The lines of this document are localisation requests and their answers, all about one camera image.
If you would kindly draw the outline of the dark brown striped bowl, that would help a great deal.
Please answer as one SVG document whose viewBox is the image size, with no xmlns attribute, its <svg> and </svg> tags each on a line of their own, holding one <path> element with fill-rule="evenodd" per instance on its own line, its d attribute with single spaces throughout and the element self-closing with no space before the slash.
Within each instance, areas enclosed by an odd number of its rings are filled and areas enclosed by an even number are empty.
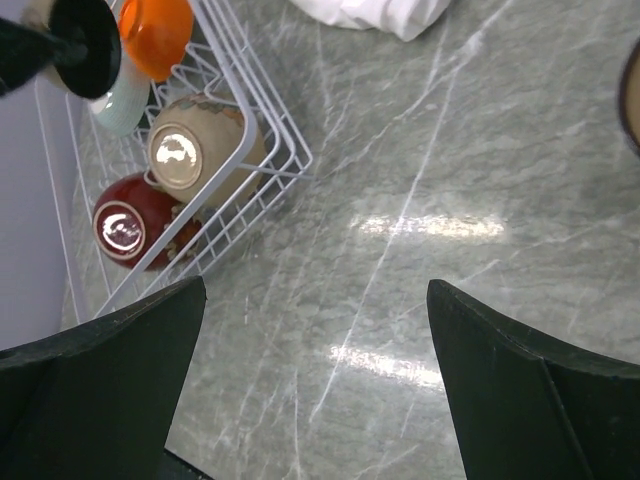
<svg viewBox="0 0 640 480">
<path fill-rule="evenodd" d="M 617 112 L 625 140 L 639 157 L 639 40 L 630 50 L 620 76 Z"/>
</svg>

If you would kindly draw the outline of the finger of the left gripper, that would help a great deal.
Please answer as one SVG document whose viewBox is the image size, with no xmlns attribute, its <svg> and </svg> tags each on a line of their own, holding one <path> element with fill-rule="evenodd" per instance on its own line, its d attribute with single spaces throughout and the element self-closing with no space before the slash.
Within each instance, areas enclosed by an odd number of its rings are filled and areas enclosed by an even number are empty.
<svg viewBox="0 0 640 480">
<path fill-rule="evenodd" d="M 23 87 L 49 67 L 75 67 L 88 55 L 85 44 L 1 19 L 1 96 Z"/>
</svg>

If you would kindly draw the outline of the red ceramic bowl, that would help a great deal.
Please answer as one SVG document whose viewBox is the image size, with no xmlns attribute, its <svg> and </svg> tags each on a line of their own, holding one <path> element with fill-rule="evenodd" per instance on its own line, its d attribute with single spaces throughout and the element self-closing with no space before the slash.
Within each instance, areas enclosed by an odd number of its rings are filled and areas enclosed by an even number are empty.
<svg viewBox="0 0 640 480">
<path fill-rule="evenodd" d="M 185 204 L 156 181 L 151 171 L 137 172 L 109 185 L 92 214 L 94 238 L 110 260 L 133 269 Z"/>
</svg>

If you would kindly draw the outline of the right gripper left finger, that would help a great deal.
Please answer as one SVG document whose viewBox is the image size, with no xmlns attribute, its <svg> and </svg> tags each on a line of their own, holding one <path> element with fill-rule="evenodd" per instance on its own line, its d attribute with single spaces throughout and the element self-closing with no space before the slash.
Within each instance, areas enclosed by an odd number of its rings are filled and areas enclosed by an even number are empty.
<svg viewBox="0 0 640 480">
<path fill-rule="evenodd" d="M 2 351 L 2 478 L 205 478 L 165 447 L 205 304 L 193 276 Z"/>
</svg>

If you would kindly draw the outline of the white folded cloth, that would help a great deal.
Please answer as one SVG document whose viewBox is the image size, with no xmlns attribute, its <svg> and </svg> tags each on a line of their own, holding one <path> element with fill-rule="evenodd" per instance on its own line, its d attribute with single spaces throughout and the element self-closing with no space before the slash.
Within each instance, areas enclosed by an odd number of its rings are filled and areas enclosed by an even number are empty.
<svg viewBox="0 0 640 480">
<path fill-rule="evenodd" d="M 375 29 L 409 42 L 434 24 L 451 0 L 293 0 L 292 3 L 325 25 Z"/>
</svg>

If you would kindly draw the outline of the orange ceramic bowl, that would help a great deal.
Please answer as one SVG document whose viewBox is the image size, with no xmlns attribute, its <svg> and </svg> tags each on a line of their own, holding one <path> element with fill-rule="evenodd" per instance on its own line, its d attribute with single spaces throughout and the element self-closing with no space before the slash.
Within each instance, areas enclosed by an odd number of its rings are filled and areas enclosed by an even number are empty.
<svg viewBox="0 0 640 480">
<path fill-rule="evenodd" d="M 118 29 L 134 64 L 155 82 L 164 82 L 180 64 L 191 39 L 194 14 L 186 0 L 128 0 Z"/>
</svg>

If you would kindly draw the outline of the tan floral bowl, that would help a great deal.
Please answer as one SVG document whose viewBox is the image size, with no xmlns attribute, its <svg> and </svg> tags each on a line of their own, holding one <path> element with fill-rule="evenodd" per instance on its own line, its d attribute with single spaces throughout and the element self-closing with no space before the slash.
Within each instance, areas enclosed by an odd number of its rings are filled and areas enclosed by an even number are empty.
<svg viewBox="0 0 640 480">
<path fill-rule="evenodd" d="M 168 194 L 188 203 L 239 146 L 244 126 L 237 106 L 204 93 L 182 96 L 165 106 L 151 126 L 150 171 Z"/>
</svg>

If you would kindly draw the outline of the pale green ceramic bowl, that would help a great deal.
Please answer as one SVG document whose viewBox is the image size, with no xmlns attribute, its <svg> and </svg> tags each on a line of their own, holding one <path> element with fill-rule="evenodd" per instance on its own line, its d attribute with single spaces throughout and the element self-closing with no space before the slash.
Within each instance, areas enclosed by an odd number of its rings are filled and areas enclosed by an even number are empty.
<svg viewBox="0 0 640 480">
<path fill-rule="evenodd" d="M 116 137 L 129 135 L 144 115 L 150 84 L 149 77 L 124 53 L 116 82 L 104 96 L 89 102 L 89 110 Z"/>
</svg>

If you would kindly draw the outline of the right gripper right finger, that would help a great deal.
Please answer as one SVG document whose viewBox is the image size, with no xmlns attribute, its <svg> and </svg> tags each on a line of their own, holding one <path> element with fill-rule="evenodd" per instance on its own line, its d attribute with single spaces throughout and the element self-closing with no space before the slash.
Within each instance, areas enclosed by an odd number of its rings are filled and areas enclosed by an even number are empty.
<svg viewBox="0 0 640 480">
<path fill-rule="evenodd" d="M 639 367 L 512 319 L 444 280 L 430 330 L 469 479 L 636 479 Z"/>
</svg>

